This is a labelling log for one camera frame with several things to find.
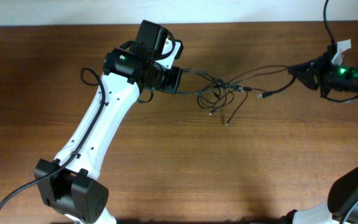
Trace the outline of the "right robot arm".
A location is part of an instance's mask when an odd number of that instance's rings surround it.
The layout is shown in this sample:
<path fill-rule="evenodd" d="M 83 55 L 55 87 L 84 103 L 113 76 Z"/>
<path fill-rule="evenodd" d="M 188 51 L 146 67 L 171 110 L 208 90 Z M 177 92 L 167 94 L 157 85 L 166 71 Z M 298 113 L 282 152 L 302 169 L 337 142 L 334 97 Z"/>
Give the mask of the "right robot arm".
<path fill-rule="evenodd" d="M 358 62 L 353 67 L 342 64 L 343 53 L 350 47 L 350 40 L 340 41 L 320 58 L 292 66 L 290 72 L 308 88 L 319 90 L 323 98 L 336 90 L 353 93 L 343 103 L 358 101 Z M 279 223 L 358 223 L 358 164 L 333 183 L 324 202 L 292 210 Z"/>

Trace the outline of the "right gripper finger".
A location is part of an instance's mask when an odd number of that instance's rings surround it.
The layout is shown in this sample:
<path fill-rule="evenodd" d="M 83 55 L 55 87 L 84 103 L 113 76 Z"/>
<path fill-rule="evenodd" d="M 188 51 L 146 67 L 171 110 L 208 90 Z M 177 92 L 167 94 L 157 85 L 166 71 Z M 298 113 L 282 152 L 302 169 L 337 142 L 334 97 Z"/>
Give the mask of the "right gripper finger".
<path fill-rule="evenodd" d="M 319 88 L 318 82 L 314 79 L 314 76 L 307 73 L 292 73 L 292 75 L 304 84 L 309 90 L 317 90 Z"/>
<path fill-rule="evenodd" d="M 312 74 L 314 72 L 315 64 L 316 60 L 310 60 L 301 64 L 292 65 L 288 68 L 288 72 L 290 75 Z"/>

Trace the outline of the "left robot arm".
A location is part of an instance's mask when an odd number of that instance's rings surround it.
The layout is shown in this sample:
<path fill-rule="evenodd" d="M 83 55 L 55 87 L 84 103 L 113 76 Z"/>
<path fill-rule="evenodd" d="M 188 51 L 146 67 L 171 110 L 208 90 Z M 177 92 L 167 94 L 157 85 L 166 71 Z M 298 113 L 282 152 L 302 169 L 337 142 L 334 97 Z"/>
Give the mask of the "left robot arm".
<path fill-rule="evenodd" d="M 76 131 L 53 161 L 41 159 L 35 167 L 45 205 L 75 223 L 115 223 L 106 208 L 109 190 L 98 182 L 104 157 L 143 90 L 177 92 L 182 70 L 173 62 L 182 50 L 168 29 L 142 21 L 135 40 L 106 55 L 98 90 Z"/>

